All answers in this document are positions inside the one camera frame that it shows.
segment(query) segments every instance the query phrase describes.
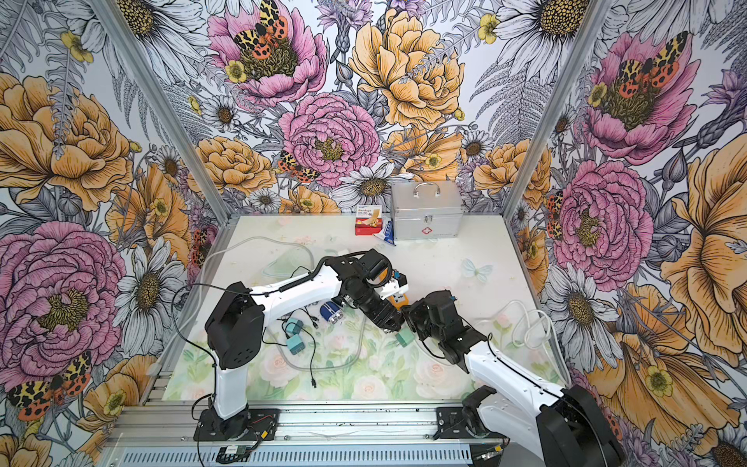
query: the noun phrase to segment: metal profile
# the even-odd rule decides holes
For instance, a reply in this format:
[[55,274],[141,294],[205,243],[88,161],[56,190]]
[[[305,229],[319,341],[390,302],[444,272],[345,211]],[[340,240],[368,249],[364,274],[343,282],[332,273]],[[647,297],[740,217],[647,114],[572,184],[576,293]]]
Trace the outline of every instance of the metal profile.
[[176,116],[171,102],[167,98],[166,93],[143,53],[143,47],[135,39],[129,26],[127,26],[127,22],[119,7],[117,7],[117,3],[115,0],[98,0],[90,2],[90,7],[99,21],[101,21],[106,33],[114,42],[118,56],[124,60],[125,65],[132,71],[137,86],[143,91],[143,95],[148,99],[150,105],[153,107],[153,111],[158,115],[161,125],[168,132],[174,146],[184,158],[195,181],[200,189],[202,189],[205,201],[208,202],[215,213],[218,225],[225,226],[229,221],[231,212],[220,197],[215,184],[210,180],[210,176],[202,162],[197,157],[197,152],[192,141],[190,141],[184,128],[182,128],[182,124]]
[[571,47],[571,54],[558,74],[550,100],[545,106],[545,112],[542,114],[527,149],[527,156],[516,174],[516,180],[511,187],[509,197],[503,204],[502,214],[506,219],[511,219],[519,200],[527,190],[532,172],[542,157],[542,150],[545,148],[550,132],[562,111],[563,101],[571,92],[578,70],[583,66],[586,56],[591,53],[594,41],[601,31],[604,19],[607,17],[607,12],[609,12],[612,4],[613,0],[592,0],[586,9],[586,15],[584,15],[576,40]]

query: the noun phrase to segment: white cable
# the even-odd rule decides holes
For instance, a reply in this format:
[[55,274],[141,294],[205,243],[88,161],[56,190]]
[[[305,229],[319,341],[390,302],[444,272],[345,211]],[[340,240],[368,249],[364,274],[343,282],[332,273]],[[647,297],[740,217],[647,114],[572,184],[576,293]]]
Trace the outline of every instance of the white cable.
[[[245,244],[248,241],[257,240],[257,239],[271,241],[271,242],[273,242],[275,244],[290,245],[292,247],[299,247],[299,248],[305,250],[309,254],[309,259],[311,260],[311,266],[314,265],[314,255],[311,253],[311,250],[306,245],[297,244],[297,243],[294,243],[292,241],[275,240],[274,238],[268,238],[268,237],[264,237],[264,236],[258,235],[258,236],[255,236],[255,237],[245,238],[242,241],[238,242],[236,245],[232,245],[232,246],[230,246],[228,248],[224,248],[223,250],[218,250],[218,251],[210,252],[210,254],[205,258],[205,261],[202,263],[202,269],[200,270],[200,272],[197,275],[197,278],[195,279],[194,282],[195,283],[203,282],[202,275],[205,272],[205,267],[208,265],[208,260],[210,258],[212,258],[213,256],[216,256],[216,255],[220,255],[221,253],[226,253],[228,251],[231,251],[234,248],[237,248],[237,247]],[[199,313],[201,305],[202,305],[202,291],[198,289],[198,292],[197,292],[197,306],[195,306],[193,308],[192,312],[188,316],[180,318],[180,320],[184,323],[184,324],[182,324],[182,327],[179,327],[179,330],[182,333],[184,333],[186,331],[186,328],[189,327],[189,325],[191,325],[191,321],[194,318],[194,316]],[[166,343],[166,345],[164,345],[164,350],[161,352],[161,355],[158,357],[158,359],[156,359],[155,362],[153,362],[152,365],[150,365],[148,367],[148,371],[146,372],[148,374],[148,376],[156,376],[158,373],[161,372],[161,368],[162,368],[161,360],[164,358],[164,356],[167,355],[168,351],[171,348],[171,345],[176,340],[176,337],[177,337],[177,333],[173,333],[171,335],[171,338],[169,338],[169,341]]]

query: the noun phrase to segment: silver metal case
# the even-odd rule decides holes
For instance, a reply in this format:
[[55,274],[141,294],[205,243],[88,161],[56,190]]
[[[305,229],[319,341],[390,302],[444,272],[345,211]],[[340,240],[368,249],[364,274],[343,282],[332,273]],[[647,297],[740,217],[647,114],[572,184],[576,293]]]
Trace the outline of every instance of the silver metal case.
[[391,197],[395,240],[456,237],[462,198],[454,182],[397,183]]

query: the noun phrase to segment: case handle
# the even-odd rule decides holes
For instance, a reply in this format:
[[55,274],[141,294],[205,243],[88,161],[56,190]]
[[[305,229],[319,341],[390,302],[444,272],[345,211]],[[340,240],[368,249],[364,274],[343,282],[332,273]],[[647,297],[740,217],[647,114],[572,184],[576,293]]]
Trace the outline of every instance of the case handle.
[[420,187],[422,187],[424,185],[433,185],[434,187],[436,187],[436,196],[439,196],[441,194],[441,187],[439,187],[437,184],[435,184],[433,182],[420,182],[420,183],[418,183],[415,186],[415,189],[412,190],[412,196],[414,196],[414,197],[417,198],[418,197],[418,188],[420,188]]

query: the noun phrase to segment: blue object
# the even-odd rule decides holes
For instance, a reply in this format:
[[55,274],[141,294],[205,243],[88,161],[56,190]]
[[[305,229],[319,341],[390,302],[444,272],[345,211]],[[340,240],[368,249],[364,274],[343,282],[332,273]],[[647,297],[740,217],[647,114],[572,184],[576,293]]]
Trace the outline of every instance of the blue object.
[[319,314],[322,315],[327,322],[334,324],[342,319],[342,311],[335,302],[324,303],[319,308]]
[[289,337],[286,341],[286,344],[288,345],[288,349],[294,355],[306,348],[306,345],[301,340],[301,336],[298,334],[293,334],[291,337]]
[[285,331],[290,335],[296,335],[303,329],[303,322],[300,319],[290,318],[286,321]]

